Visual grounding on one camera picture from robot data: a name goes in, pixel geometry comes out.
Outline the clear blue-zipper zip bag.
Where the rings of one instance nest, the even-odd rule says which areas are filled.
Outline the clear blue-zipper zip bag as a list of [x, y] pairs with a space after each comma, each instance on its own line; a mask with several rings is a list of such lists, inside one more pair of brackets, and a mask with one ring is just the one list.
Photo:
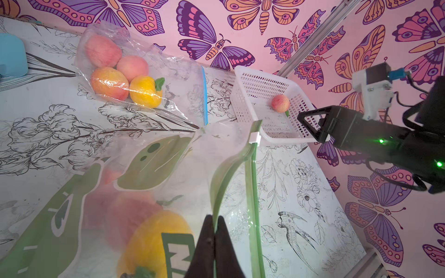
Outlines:
[[81, 35], [74, 61], [81, 85], [95, 98], [202, 127], [207, 119], [205, 73], [183, 56], [169, 56], [121, 27], [94, 23]]

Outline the yellow-orange peach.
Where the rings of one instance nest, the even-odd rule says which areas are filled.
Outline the yellow-orange peach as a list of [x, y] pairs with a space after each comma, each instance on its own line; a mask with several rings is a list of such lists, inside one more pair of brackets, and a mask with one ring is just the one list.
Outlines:
[[130, 83], [130, 98], [138, 105], [157, 108], [162, 103], [164, 83], [165, 78], [154, 79], [150, 76], [138, 76]]

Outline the green printed zip bag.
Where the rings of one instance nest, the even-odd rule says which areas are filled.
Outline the green printed zip bag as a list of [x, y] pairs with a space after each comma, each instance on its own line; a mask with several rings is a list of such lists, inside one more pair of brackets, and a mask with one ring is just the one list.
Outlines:
[[118, 137], [57, 190], [3, 190], [1, 276], [263, 278], [261, 126]]

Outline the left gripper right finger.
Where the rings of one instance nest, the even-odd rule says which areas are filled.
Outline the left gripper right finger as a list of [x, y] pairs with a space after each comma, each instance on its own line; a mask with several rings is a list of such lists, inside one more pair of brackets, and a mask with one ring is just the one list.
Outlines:
[[217, 278], [245, 278], [222, 216], [218, 217], [215, 232], [215, 264]]

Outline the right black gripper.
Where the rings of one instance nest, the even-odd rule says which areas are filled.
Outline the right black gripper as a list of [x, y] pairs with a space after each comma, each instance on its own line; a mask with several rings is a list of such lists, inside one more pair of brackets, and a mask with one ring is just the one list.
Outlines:
[[410, 133], [408, 128], [364, 120], [362, 113], [335, 105], [301, 112], [297, 119], [317, 142], [333, 138], [334, 147], [374, 162], [391, 162]]

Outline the yellow bell pepper toy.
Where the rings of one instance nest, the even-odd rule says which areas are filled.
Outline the yellow bell pepper toy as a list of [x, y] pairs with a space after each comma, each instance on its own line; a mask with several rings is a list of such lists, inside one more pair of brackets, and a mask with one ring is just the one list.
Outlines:
[[162, 210], [136, 229], [119, 259], [117, 275], [183, 278], [194, 252], [195, 240], [186, 220]]

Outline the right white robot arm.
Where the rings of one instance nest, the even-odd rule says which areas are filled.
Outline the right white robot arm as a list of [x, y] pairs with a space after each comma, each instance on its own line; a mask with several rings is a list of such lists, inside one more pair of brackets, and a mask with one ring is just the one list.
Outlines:
[[371, 162], [391, 163], [409, 171], [415, 186], [393, 181], [402, 188], [445, 190], [445, 78], [440, 76], [426, 100], [403, 114], [403, 126], [364, 120], [362, 113], [329, 106], [299, 113], [297, 119], [319, 143], [327, 137], [342, 151], [358, 152]]

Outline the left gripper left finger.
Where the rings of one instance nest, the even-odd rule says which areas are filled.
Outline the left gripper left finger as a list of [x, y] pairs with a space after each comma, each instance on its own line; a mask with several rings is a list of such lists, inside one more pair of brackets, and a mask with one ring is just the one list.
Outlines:
[[213, 217], [212, 215], [207, 215], [185, 278], [212, 278], [214, 276], [214, 259], [215, 233]]

